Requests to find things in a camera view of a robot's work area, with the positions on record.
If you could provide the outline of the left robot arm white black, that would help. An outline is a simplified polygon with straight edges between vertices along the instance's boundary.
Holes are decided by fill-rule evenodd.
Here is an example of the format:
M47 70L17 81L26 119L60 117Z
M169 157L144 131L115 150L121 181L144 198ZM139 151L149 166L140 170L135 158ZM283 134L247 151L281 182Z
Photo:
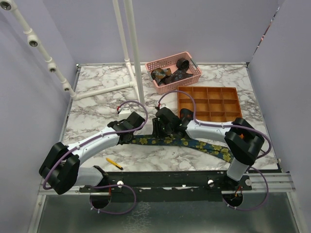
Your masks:
M128 143L133 133L145 123L143 117L132 112L127 119L112 121L101 131L84 140L69 145L58 142L50 149L39 174L59 195L74 186L82 185L92 186L98 192L103 191L107 187L104 171L98 167L80 166L105 149Z

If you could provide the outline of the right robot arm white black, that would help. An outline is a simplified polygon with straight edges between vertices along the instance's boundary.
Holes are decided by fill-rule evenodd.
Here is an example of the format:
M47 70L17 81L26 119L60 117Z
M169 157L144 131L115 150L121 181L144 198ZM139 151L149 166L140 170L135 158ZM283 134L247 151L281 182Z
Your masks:
M229 190L241 184L242 176L255 163L265 142L261 132L240 117L233 122L213 123L195 119L194 112L186 108L177 116L169 108L162 107L152 122L153 136L157 138L173 136L226 143L233 154L233 161L223 178L223 184Z

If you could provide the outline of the blue yellow floral tie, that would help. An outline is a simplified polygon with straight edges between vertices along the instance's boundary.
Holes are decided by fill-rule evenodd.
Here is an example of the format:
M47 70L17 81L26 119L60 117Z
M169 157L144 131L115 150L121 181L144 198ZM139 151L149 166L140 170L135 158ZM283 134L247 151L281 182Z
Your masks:
M173 137L159 139L153 137L152 135L135 135L134 138L130 141L130 144L144 146L186 147L208 153L228 163L231 163L234 159L234 156L229 148L220 145L210 144L196 139L178 139Z

